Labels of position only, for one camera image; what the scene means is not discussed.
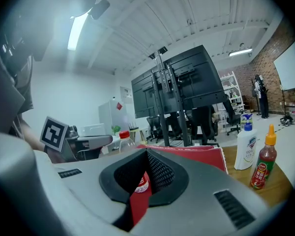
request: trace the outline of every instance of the floor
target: floor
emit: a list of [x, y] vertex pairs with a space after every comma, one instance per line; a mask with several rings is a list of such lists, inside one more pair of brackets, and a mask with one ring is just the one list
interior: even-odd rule
[[[258, 130], [255, 161], [258, 158], [259, 151], [265, 144], [265, 136], [269, 130], [269, 125], [274, 124], [274, 131], [276, 131], [276, 163], [280, 166], [287, 178], [290, 180], [292, 186], [295, 188], [295, 124], [284, 127], [280, 123], [282, 115], [270, 114], [268, 119], [262, 119], [260, 116], [253, 114], [254, 128]], [[233, 132], [229, 136], [226, 133], [219, 133], [216, 141], [221, 147], [228, 147], [237, 145], [237, 133]], [[182, 147], [181, 141], [170, 141], [172, 146]], [[164, 145], [163, 140], [156, 145]]]

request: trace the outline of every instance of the ceiling beam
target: ceiling beam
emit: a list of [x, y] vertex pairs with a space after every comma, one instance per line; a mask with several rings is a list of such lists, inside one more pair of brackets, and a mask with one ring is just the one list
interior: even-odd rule
[[[255, 22], [241, 22], [241, 23], [234, 23], [234, 24], [228, 24], [228, 25], [222, 25], [222, 26], [217, 26], [214, 28], [209, 28], [203, 31], [200, 31], [198, 33], [192, 34], [186, 38], [183, 38], [177, 42], [175, 42], [172, 45], [169, 45], [167, 47], [168, 51], [166, 53], [163, 54], [162, 56], [162, 60], [168, 60], [171, 57], [182, 53], [188, 49], [184, 49], [185, 46], [187, 46], [188, 44], [191, 45], [193, 43], [196, 43], [197, 41], [199, 41], [199, 39], [203, 38], [206, 35], [210, 35], [210, 34], [214, 34], [214, 33], [218, 33], [218, 32], [232, 32], [232, 31], [236, 31], [236, 30], [243, 30], [245, 27], [245, 29], [249, 29], [249, 28], [268, 28], [269, 24], [264, 22], [264, 21], [255, 21]], [[147, 68], [146, 70], [151, 69], [153, 66], [155, 66], [154, 62], [151, 59], [147, 59], [146, 61], [142, 62], [139, 66], [134, 67], [137, 70], [141, 69], [141, 68]]]
[[283, 13], [279, 8], [277, 8], [269, 27], [266, 29], [265, 34], [262, 36], [258, 45], [253, 50], [253, 52], [250, 56], [250, 61], [252, 61], [258, 55], [258, 53], [262, 50], [262, 48], [270, 40], [270, 38], [272, 37], [272, 35], [276, 31], [277, 27], [281, 23], [282, 19], [283, 19]]
[[90, 61], [88, 63], [88, 69], [90, 69], [100, 50], [102, 49], [102, 47], [104, 46], [104, 44], [106, 43], [106, 41], [108, 40], [108, 38], [114, 33], [114, 28], [117, 28], [125, 19], [128, 18], [128, 16], [135, 11], [139, 6], [141, 6], [142, 4], [144, 4], [146, 1], [148, 0], [134, 0], [133, 2], [130, 3], [130, 5], [121, 12], [121, 14], [114, 20], [113, 22], [113, 28], [109, 28], [107, 29], [104, 34], [101, 36], [101, 38], [99, 39], [99, 41], [96, 43], [92, 57], [90, 58]]

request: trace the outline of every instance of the red bottle cap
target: red bottle cap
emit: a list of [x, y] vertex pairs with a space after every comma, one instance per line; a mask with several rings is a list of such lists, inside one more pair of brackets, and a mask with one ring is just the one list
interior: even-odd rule
[[121, 131], [121, 132], [119, 133], [119, 137], [120, 137], [121, 139], [128, 138], [128, 137], [130, 137], [130, 132], [129, 132], [128, 130], [126, 130], [126, 131]]

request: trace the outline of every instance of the sriracha bottle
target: sriracha bottle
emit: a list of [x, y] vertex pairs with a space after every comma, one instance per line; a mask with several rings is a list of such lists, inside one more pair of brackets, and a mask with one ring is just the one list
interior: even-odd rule
[[255, 189], [262, 189], [265, 186], [276, 159], [276, 134], [274, 125], [270, 124], [269, 133], [265, 136], [265, 146], [259, 152], [256, 168], [250, 180], [250, 185]]

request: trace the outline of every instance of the fluorescent light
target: fluorescent light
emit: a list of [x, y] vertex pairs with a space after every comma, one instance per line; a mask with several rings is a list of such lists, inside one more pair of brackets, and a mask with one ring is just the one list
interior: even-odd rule
[[83, 14], [82, 16], [76, 17], [74, 19], [71, 32], [70, 32], [69, 41], [68, 41], [68, 50], [75, 51], [75, 49], [77, 48], [78, 40], [82, 31], [83, 25], [89, 15], [90, 10], [87, 13]]
[[235, 52], [232, 52], [229, 54], [229, 56], [235, 56], [235, 55], [238, 55], [238, 54], [244, 54], [244, 53], [249, 53], [252, 51], [252, 48], [249, 48], [249, 49], [245, 49], [245, 50], [240, 50], [240, 51], [235, 51]]

